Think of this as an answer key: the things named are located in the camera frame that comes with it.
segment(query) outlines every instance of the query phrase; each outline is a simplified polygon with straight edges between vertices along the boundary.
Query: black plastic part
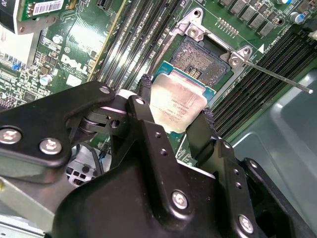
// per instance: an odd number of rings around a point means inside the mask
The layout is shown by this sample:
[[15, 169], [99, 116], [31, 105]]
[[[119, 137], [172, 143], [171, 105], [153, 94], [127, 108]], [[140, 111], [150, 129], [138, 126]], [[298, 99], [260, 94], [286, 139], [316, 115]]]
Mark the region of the black plastic part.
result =
[[10, 30], [14, 33], [14, 0], [5, 0], [3, 1], [5, 4], [0, 4], [0, 23], [6, 29]]
[[151, 76], [143, 74], [140, 81], [138, 82], [136, 93], [140, 97], [142, 97], [148, 104], [150, 104], [151, 102], [151, 87]]
[[247, 175], [257, 223], [267, 237], [317, 237], [256, 161], [245, 158], [240, 165]]
[[117, 95], [102, 108], [95, 108], [85, 115], [80, 127], [86, 131], [109, 133], [125, 138], [130, 131], [127, 114], [128, 100]]
[[119, 167], [82, 185], [61, 203], [53, 238], [221, 238], [216, 226], [216, 181], [177, 164], [186, 177], [196, 216], [178, 232], [155, 218], [151, 191], [140, 158], [125, 160]]
[[[73, 140], [90, 138], [78, 130], [84, 114], [114, 99], [110, 89], [109, 94], [100, 91], [103, 86], [89, 82], [1, 112], [0, 129], [15, 128], [22, 139], [15, 144], [0, 143], [0, 175], [39, 183], [57, 180], [70, 159]], [[39, 144], [46, 138], [57, 139], [62, 151], [56, 155], [41, 152]]]
[[201, 112], [186, 130], [192, 158], [199, 168], [214, 174], [218, 180], [217, 222], [224, 237], [259, 237], [254, 226], [247, 233], [239, 223], [239, 216], [256, 223], [246, 176], [237, 164], [234, 151], [226, 141], [220, 139], [213, 127], [212, 114]]

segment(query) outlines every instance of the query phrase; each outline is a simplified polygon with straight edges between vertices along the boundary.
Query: chip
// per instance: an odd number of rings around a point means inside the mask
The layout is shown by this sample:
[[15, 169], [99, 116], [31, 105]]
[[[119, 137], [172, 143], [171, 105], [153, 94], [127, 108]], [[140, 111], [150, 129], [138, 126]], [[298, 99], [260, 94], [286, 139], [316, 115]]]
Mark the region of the chip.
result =
[[243, 0], [237, 0], [237, 2], [233, 5], [230, 11], [238, 15], [246, 4], [247, 3]]
[[268, 6], [264, 4], [263, 6], [260, 7], [259, 13], [263, 14], [267, 10], [267, 8], [268, 8]]
[[36, 96], [28, 91], [26, 91], [24, 93], [24, 96], [23, 96], [23, 100], [28, 102], [28, 103], [34, 101], [35, 98], [36, 98]]
[[250, 23], [250, 27], [253, 29], [258, 29], [262, 23], [264, 22], [264, 17], [262, 15], [257, 15], [256, 18], [254, 18], [254, 20]]
[[256, 13], [256, 11], [254, 10], [254, 8], [252, 8], [251, 6], [249, 6], [249, 7], [247, 8], [247, 10], [242, 14], [241, 20], [243, 20], [243, 21], [249, 21], [255, 13]]
[[276, 18], [277, 14], [275, 12], [272, 12], [268, 17], [267, 19], [269, 21], [273, 21], [275, 18]]
[[47, 67], [45, 67], [45, 66], [42, 66], [42, 67], [41, 67], [40, 73], [41, 73], [42, 75], [44, 75], [44, 74], [49, 74], [49, 72], [50, 72], [50, 69], [49, 69], [49, 68], [47, 68]]
[[46, 62], [46, 63], [50, 63], [51, 58], [52, 58], [52, 57], [50, 57], [50, 56], [46, 56], [46, 57], [45, 57], [45, 62]]
[[54, 59], [54, 58], [52, 58], [52, 59], [51, 59], [51, 65], [55, 65], [55, 64], [56, 64], [56, 62], [57, 62], [57, 60], [56, 60], [56, 59]]

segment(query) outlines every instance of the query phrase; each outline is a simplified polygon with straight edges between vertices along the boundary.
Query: dimm slot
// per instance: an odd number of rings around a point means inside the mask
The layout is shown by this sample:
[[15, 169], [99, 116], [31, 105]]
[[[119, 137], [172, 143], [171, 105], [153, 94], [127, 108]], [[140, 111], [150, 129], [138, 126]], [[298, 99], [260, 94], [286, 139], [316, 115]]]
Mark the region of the dimm slot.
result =
[[[275, 46], [279, 51], [272, 49], [270, 51], [272, 53], [263, 59], [259, 65], [268, 65], [267, 68], [271, 71], [288, 78], [294, 78], [317, 57], [316, 53], [311, 54], [317, 44], [315, 42], [307, 44], [306, 39], [299, 35], [293, 32], [286, 34], [285, 39], [282, 39], [280, 44]], [[252, 69], [244, 77], [241, 85], [237, 85], [235, 90], [232, 91], [235, 92], [229, 95], [229, 98], [239, 97], [241, 99], [234, 102], [234, 104], [229, 103], [229, 105], [224, 105], [226, 100], [223, 100], [216, 107], [216, 109], [223, 109], [226, 106], [225, 110], [221, 110], [222, 115], [215, 120], [215, 128], [223, 138], [230, 136], [287, 84]]]
[[159, 40], [159, 38], [161, 37], [161, 32], [167, 28], [168, 24], [170, 23], [170, 21], [173, 19], [174, 14], [177, 11], [177, 5], [178, 5], [179, 1], [175, 0], [173, 2], [171, 2], [168, 6], [168, 10], [167, 13], [168, 15], [165, 17], [164, 20], [162, 20], [162, 25], [160, 28], [157, 29], [157, 36], [153, 37], [153, 41], [152, 44], [148, 44], [146, 47], [146, 50], [144, 50], [140, 56], [140, 58], [138, 59], [136, 65], [134, 66], [132, 72], [129, 77], [127, 78], [123, 88], [124, 89], [130, 89], [136, 76], [138, 75], [139, 71], [141, 70], [142, 66], [145, 64], [145, 62], [148, 60], [151, 52], [153, 51], [153, 49], [155, 48], [155, 44], [156, 42]]
[[160, 4], [159, 9], [153, 14], [153, 18], [149, 19], [149, 21], [147, 21], [147, 25], [144, 27], [146, 29], [146, 32], [143, 33], [141, 42], [138, 45], [135, 45], [137, 47], [135, 47], [133, 49], [133, 52], [132, 52], [132, 54], [130, 54], [129, 58], [127, 59], [126, 64], [124, 65], [124, 67], [122, 67], [120, 69], [120, 72], [118, 73], [117, 78], [119, 81], [122, 81], [123, 76], [128, 71], [130, 64], [132, 63], [134, 58], [140, 53], [140, 51], [142, 51], [142, 48], [144, 48], [144, 43], [145, 43], [147, 37], [151, 34], [151, 31], [153, 30], [153, 28], [155, 28], [155, 24], [157, 23], [158, 18], [164, 13], [164, 9], [166, 8], [165, 5], [168, 1], [169, 0], [164, 0]]

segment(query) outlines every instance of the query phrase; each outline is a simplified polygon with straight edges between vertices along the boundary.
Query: metal bracket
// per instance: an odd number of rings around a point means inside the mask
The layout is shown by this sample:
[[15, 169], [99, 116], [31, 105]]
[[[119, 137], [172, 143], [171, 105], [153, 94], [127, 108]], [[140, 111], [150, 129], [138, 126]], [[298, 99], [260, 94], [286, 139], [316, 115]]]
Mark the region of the metal bracket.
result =
[[250, 46], [242, 47], [237, 50], [237, 52], [233, 52], [228, 59], [229, 65], [233, 68], [239, 68], [243, 65], [244, 61], [248, 61], [250, 56], [252, 55], [252, 48]]

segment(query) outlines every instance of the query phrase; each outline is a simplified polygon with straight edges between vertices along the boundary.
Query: screw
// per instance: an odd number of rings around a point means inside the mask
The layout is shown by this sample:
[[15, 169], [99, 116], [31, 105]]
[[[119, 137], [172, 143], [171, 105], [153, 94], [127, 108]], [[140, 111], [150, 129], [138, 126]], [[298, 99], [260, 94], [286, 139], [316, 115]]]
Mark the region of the screw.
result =
[[40, 143], [40, 150], [47, 155], [56, 155], [61, 149], [61, 143], [54, 138], [47, 138]]
[[0, 130], [0, 143], [3, 144], [15, 144], [21, 140], [22, 135], [15, 129], [6, 128]]
[[250, 52], [251, 52], [251, 51], [250, 51], [249, 48], [246, 48], [246, 49], [243, 51], [243, 53], [244, 53], [245, 56], [247, 56]]
[[179, 209], [185, 209], [188, 206], [187, 198], [179, 191], [175, 191], [172, 194], [172, 200], [176, 207]]
[[231, 146], [229, 145], [228, 142], [224, 141], [223, 144], [224, 144], [224, 146], [225, 146], [227, 149], [230, 149], [230, 148], [231, 148]]
[[142, 98], [137, 98], [135, 101], [137, 101], [137, 103], [139, 103], [139, 104], [144, 104], [144, 101], [143, 101], [143, 99]]
[[191, 38], [195, 38], [195, 37], [198, 35], [197, 28], [196, 28], [196, 27], [191, 27], [191, 28], [188, 30], [188, 35], [189, 35]]
[[106, 94], [110, 93], [109, 89], [106, 87], [101, 87], [99, 90], [102, 91], [103, 93], [106, 93]]
[[250, 164], [252, 165], [253, 168], [257, 168], [258, 167], [257, 164], [254, 163], [252, 160], [250, 160]]
[[253, 226], [252, 226], [252, 223], [250, 222], [250, 220], [243, 216], [243, 215], [240, 215], [239, 216], [239, 222], [240, 222], [240, 225], [242, 226], [242, 228], [249, 234], [252, 234], [253, 233]]

